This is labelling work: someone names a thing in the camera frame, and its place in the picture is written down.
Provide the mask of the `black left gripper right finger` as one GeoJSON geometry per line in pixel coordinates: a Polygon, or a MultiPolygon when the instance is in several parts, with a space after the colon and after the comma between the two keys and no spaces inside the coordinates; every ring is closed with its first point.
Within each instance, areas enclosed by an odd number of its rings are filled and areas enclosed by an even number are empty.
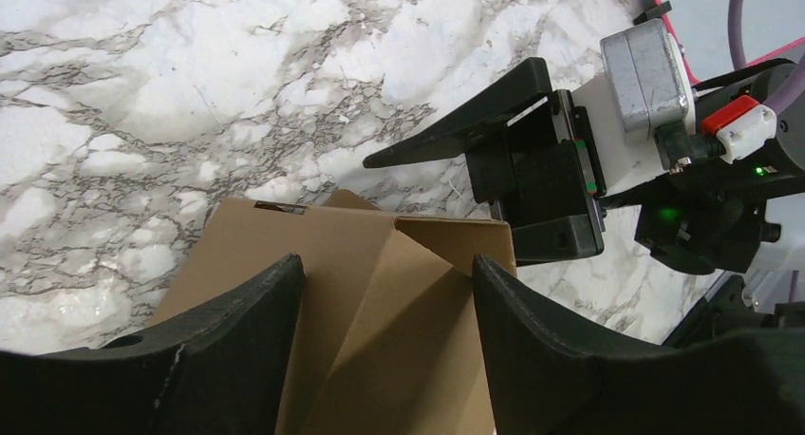
{"type": "Polygon", "coordinates": [[[500,434],[800,434],[804,331],[749,329],[686,349],[610,330],[475,258],[473,293],[500,434]]]}

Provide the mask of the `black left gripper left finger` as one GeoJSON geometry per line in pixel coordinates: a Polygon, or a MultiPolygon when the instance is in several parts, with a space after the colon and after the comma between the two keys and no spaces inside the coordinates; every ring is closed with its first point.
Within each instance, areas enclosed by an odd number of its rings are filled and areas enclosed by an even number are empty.
{"type": "Polygon", "coordinates": [[[100,349],[1,355],[5,434],[271,434],[305,284],[286,255],[100,349]]]}

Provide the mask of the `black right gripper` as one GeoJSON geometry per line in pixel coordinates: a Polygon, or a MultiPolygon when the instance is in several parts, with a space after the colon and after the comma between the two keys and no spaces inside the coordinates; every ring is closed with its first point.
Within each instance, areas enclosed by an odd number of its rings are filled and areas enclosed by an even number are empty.
{"type": "Polygon", "coordinates": [[[568,90],[551,92],[546,61],[529,57],[419,134],[365,157],[363,166],[448,160],[470,150],[474,199],[510,225],[517,265],[600,255],[597,198],[605,186],[590,154],[586,111],[568,90]]]}

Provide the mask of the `brown cardboard box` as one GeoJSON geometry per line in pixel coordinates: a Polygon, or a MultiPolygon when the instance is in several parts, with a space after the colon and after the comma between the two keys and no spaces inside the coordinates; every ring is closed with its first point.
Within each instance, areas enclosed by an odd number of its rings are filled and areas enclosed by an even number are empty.
{"type": "Polygon", "coordinates": [[[347,190],[320,206],[224,199],[154,322],[296,254],[306,282],[280,434],[490,434],[472,262],[515,266],[493,220],[392,214],[347,190]]]}

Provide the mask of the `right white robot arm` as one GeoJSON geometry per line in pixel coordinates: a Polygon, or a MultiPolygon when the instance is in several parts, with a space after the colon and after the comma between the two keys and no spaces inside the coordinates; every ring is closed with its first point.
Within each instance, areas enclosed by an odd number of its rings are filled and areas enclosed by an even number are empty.
{"type": "Polygon", "coordinates": [[[693,133],[660,129],[648,148],[660,173],[623,192],[605,174],[614,155],[601,95],[555,89],[546,62],[523,60],[421,133],[364,159],[383,168],[463,156],[473,196],[512,231],[520,266],[588,258],[604,251],[610,210],[636,206],[638,244],[684,273],[745,273],[767,255],[802,269],[791,216],[804,201],[804,103],[772,123],[773,136],[745,159],[728,163],[717,135],[739,113],[761,105],[794,72],[773,59],[695,85],[693,133]]]}

